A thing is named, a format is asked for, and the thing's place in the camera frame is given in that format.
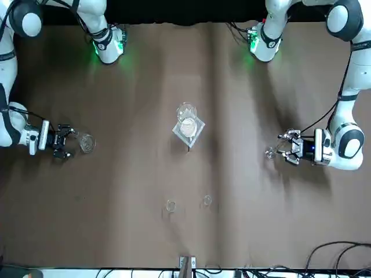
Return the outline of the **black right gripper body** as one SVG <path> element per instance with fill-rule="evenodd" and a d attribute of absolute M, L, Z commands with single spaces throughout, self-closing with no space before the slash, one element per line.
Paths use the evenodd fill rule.
<path fill-rule="evenodd" d="M 60 137 L 61 130 L 57 129 L 55 131 L 49 130 L 48 131 L 48 147 L 53 149 L 54 151 L 61 151 L 62 150 L 62 139 Z"/>

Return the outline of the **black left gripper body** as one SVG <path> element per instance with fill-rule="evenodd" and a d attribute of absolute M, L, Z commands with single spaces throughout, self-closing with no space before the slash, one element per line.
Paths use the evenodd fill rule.
<path fill-rule="evenodd" d="M 315 156 L 315 143 L 313 139 L 303 139 L 303 150 L 302 159 L 304 160 L 314 160 Z"/>

